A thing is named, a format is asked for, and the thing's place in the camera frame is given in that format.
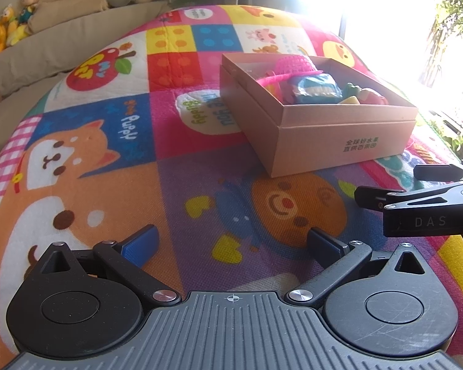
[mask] black clamp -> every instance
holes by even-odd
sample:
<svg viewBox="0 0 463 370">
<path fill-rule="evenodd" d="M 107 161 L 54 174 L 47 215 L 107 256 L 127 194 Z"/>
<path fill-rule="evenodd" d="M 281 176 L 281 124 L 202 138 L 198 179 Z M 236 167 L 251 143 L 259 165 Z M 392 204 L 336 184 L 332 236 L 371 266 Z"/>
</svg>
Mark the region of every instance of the black clamp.
<svg viewBox="0 0 463 370">
<path fill-rule="evenodd" d="M 418 180 L 451 183 L 411 192 L 359 186 L 355 201 L 383 213 L 386 237 L 463 236 L 463 160 L 419 164 L 413 174 Z"/>
</svg>

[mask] pink mesh hat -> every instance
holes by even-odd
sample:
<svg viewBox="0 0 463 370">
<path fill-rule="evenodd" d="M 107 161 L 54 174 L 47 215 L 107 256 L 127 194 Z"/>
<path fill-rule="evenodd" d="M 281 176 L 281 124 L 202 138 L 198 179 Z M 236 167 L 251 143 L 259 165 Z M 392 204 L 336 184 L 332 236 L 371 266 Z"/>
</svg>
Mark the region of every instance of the pink mesh hat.
<svg viewBox="0 0 463 370">
<path fill-rule="evenodd" d="M 321 73 L 322 71 L 318 71 L 306 55 L 288 55 L 276 61 L 273 76 L 260 78 L 257 83 L 265 87 L 272 83 L 286 81 L 293 76 L 319 75 Z"/>
</svg>

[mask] metal screw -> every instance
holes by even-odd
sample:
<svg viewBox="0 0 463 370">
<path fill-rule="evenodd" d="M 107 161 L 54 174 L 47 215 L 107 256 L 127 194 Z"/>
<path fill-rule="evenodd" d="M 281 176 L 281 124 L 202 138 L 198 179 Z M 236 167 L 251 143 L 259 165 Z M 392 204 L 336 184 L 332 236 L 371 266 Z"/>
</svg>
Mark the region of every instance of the metal screw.
<svg viewBox="0 0 463 370">
<path fill-rule="evenodd" d="M 158 302 L 171 302 L 177 298 L 177 293 L 174 290 L 161 289 L 152 294 L 152 297 Z"/>
<path fill-rule="evenodd" d="M 309 290 L 295 289 L 290 291 L 288 297 L 296 302 L 307 302 L 308 300 L 311 300 L 314 295 L 312 295 L 312 292 Z"/>
</svg>

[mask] pink checkered pattern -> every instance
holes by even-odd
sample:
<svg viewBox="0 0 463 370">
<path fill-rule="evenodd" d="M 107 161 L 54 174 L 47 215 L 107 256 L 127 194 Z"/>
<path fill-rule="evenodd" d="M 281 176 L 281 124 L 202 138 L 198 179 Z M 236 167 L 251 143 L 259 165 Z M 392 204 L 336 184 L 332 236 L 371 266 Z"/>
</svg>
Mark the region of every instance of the pink checkered pattern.
<svg viewBox="0 0 463 370">
<path fill-rule="evenodd" d="M 23 120 L 0 152 L 0 196 L 5 194 L 5 189 L 14 176 L 16 166 L 40 119 L 41 115 L 36 115 Z"/>
</svg>

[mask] yellow square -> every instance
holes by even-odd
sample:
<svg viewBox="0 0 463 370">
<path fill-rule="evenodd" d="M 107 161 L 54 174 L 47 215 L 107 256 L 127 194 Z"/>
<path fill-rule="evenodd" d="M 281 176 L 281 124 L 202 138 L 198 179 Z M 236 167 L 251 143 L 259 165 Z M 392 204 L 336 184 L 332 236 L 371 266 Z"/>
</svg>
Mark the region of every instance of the yellow square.
<svg viewBox="0 0 463 370">
<path fill-rule="evenodd" d="M 148 54 L 197 51 L 190 25 L 157 27 L 146 32 Z"/>
<path fill-rule="evenodd" d="M 265 25 L 277 27 L 302 27 L 292 14 L 273 8 L 249 5 L 220 5 L 233 24 Z"/>
</svg>

